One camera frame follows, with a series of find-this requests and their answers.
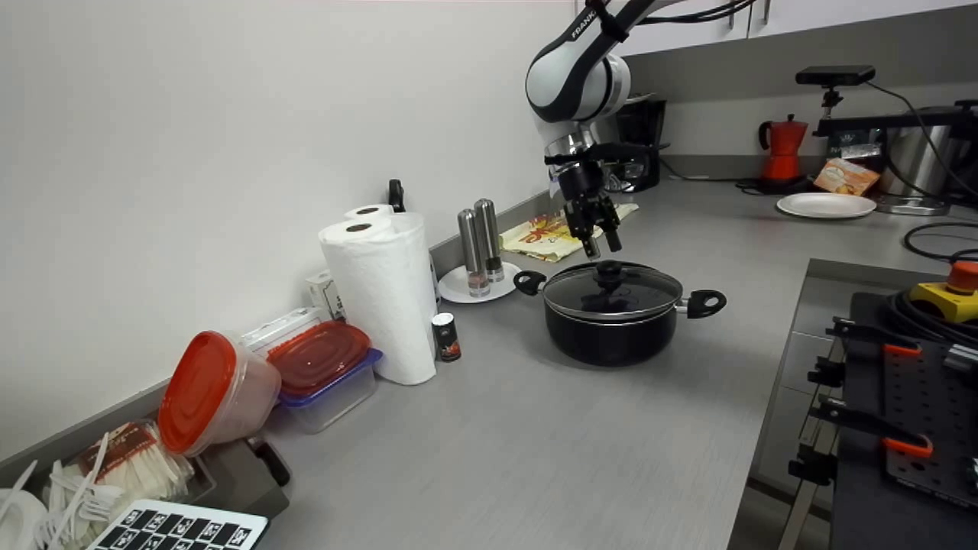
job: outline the plate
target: plate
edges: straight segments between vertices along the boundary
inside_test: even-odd
[[[437,281],[437,298],[451,299],[451,303],[493,303],[493,299],[502,299],[508,293],[515,293],[515,275],[521,268],[515,264],[502,264],[502,281],[490,288],[487,298],[470,298],[467,293],[467,271],[464,266],[456,266],[452,271],[446,271],[441,281]]]
[[[806,219],[856,219],[878,210],[878,203],[866,197],[838,197],[838,194],[794,194],[772,206],[780,215],[806,216]]]

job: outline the black pot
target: black pot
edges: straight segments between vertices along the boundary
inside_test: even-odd
[[[518,290],[545,288],[552,346],[583,364],[620,366],[654,359],[669,346],[681,285],[642,264],[583,264],[552,275],[518,271]],[[695,290],[687,319],[709,319],[728,307],[719,290]]]

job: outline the pot lid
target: pot lid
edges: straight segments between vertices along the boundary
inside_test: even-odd
[[[649,321],[672,313],[677,303],[681,303],[681,285],[639,264],[588,264],[547,285],[547,307],[578,321]]]

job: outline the red container lid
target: red container lid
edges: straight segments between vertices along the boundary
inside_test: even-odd
[[[314,323],[269,350],[286,399],[306,399],[358,366],[370,353],[365,331],[339,321]]]
[[[235,370],[238,353],[222,332],[205,331],[186,346],[157,419],[166,451],[183,457],[207,430]]]

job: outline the white wall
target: white wall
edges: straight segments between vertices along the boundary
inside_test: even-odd
[[[566,0],[2,0],[0,460],[300,303],[388,177],[456,233],[545,190],[523,101]]]

